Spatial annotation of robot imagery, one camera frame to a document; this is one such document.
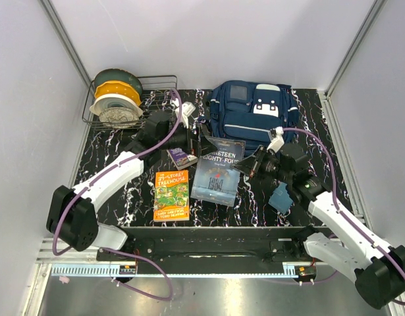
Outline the dark blue 1984 book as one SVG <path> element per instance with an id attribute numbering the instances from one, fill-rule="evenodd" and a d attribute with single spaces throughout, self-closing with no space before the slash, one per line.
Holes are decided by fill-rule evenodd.
<path id="1" fill-rule="evenodd" d="M 210 136 L 207 139 L 217 151 L 198 159 L 191 198 L 232 207 L 240 172 L 231 165 L 243 159 L 246 142 Z"/>

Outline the navy blue student backpack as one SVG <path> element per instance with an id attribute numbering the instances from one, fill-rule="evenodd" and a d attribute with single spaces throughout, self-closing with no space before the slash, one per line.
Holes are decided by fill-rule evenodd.
<path id="1" fill-rule="evenodd" d="M 270 142 L 274 128 L 295 128 L 300 108 L 290 86 L 229 80 L 207 98 L 208 114 L 199 121 L 216 138 L 243 140 L 245 156 Z"/>

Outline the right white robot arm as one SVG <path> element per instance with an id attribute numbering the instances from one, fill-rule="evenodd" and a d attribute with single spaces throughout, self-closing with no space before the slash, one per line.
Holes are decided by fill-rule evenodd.
<path id="1" fill-rule="evenodd" d="M 293 202 L 317 217 L 340 242 L 332 242 L 315 228 L 305 228 L 293 238 L 293 258 L 316 258 L 354 283 L 358 294 L 381 309 L 405 292 L 405 247 L 393 247 L 370 231 L 334 197 L 331 189 L 309 170 L 308 158 L 296 144 L 278 153 L 260 146 L 232 165 L 250 178 L 260 176 L 286 184 Z"/>

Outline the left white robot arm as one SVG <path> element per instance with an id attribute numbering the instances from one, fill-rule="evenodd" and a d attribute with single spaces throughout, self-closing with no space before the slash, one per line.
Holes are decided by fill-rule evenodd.
<path id="1" fill-rule="evenodd" d="M 57 249 L 57 242 L 62 240 L 76 251 L 92 246 L 111 248 L 111 253 L 121 261 L 132 256 L 134 245 L 128 241 L 128 234 L 117 226 L 98 221 L 101 206 L 154 166 L 163 150 L 180 148 L 197 157 L 217 150 L 202 130 L 193 132 L 179 120 L 171 122 L 171 117 L 163 111 L 152 113 L 111 164 L 73 188 L 59 186 L 53 192 L 46 229 L 53 234 L 54 255 L 64 253 Z"/>

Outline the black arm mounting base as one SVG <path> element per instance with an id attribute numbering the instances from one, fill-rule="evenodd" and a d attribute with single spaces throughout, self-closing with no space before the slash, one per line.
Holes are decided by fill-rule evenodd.
<path id="1" fill-rule="evenodd" d="M 281 273 L 284 262 L 310 264 L 296 243 L 302 227 L 134 227 L 122 248 L 148 258 L 173 275 L 249 275 Z"/>

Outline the purple paperback book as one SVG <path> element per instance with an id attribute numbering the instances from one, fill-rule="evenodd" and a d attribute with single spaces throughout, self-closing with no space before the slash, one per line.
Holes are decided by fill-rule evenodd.
<path id="1" fill-rule="evenodd" d="M 178 171 L 188 168 L 198 162 L 196 156 L 183 152 L 181 148 L 168 149 L 167 154 Z"/>

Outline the small blue wallet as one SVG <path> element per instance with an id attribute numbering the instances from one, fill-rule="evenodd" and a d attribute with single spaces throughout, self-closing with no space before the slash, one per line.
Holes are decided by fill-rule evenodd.
<path id="1" fill-rule="evenodd" d="M 268 204 L 281 215 L 287 215 L 293 203 L 287 192 L 287 184 L 284 182 L 279 183 L 268 201 Z"/>

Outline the orange Treehouse book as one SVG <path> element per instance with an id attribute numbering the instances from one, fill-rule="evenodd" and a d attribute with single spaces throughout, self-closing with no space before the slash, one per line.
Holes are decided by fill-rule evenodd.
<path id="1" fill-rule="evenodd" d="M 153 220 L 155 222 L 188 221 L 190 190 L 188 171 L 164 171 L 155 175 Z"/>

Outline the grey patterned plate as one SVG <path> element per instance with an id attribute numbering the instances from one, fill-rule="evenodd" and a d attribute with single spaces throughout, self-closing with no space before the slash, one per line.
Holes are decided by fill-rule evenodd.
<path id="1" fill-rule="evenodd" d="M 99 121 L 108 128 L 125 129 L 136 125 L 139 116 L 132 109 L 113 107 L 102 111 L 99 115 Z"/>

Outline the white plate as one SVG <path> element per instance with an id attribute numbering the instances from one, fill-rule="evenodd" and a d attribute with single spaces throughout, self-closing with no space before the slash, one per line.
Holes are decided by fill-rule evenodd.
<path id="1" fill-rule="evenodd" d="M 106 109 L 117 108 L 130 109 L 139 117 L 143 115 L 143 110 L 131 98 L 116 93 L 108 93 L 98 97 L 90 106 L 90 112 L 99 116 Z"/>

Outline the yellow plate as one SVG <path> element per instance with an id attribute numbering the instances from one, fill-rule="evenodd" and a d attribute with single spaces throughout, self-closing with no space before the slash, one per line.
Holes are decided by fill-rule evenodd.
<path id="1" fill-rule="evenodd" d="M 140 94 L 135 88 L 126 82 L 119 80 L 108 80 L 95 89 L 94 97 L 97 99 L 106 94 L 119 94 L 133 100 L 137 106 L 141 105 Z"/>

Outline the dark green plate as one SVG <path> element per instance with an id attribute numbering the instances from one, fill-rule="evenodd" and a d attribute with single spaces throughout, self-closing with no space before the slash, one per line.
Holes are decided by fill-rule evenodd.
<path id="1" fill-rule="evenodd" d="M 139 96 L 143 93 L 142 83 L 138 77 L 128 71 L 118 68 L 108 68 L 100 71 L 94 78 L 94 87 L 97 88 L 103 83 L 113 80 L 129 84 L 138 92 Z"/>

